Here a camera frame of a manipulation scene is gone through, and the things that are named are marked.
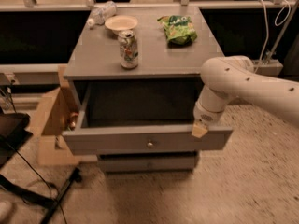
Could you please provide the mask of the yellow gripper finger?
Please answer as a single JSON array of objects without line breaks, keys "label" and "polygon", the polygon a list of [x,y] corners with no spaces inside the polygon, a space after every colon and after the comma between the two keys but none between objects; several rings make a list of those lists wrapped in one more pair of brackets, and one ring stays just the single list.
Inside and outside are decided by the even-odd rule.
[{"label": "yellow gripper finger", "polygon": [[206,135],[207,132],[208,132],[208,128],[203,122],[196,120],[193,123],[192,136],[194,136],[196,138],[201,138],[204,135]]}]

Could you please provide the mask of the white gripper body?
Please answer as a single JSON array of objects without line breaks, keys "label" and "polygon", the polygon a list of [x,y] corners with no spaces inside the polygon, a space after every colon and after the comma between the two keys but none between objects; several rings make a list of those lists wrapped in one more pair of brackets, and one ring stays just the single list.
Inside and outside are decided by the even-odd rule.
[{"label": "white gripper body", "polygon": [[233,100],[234,96],[214,91],[205,85],[195,102],[193,109],[194,119],[205,125],[215,124],[220,120],[225,107]]}]

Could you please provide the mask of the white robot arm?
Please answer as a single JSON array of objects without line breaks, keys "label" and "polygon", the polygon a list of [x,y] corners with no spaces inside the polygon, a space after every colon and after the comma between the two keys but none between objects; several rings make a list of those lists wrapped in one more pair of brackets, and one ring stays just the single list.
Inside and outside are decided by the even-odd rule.
[{"label": "white robot arm", "polygon": [[299,83],[255,73],[253,61],[246,56],[208,59],[200,78],[204,87],[193,109],[194,137],[206,135],[235,98],[299,126]]}]

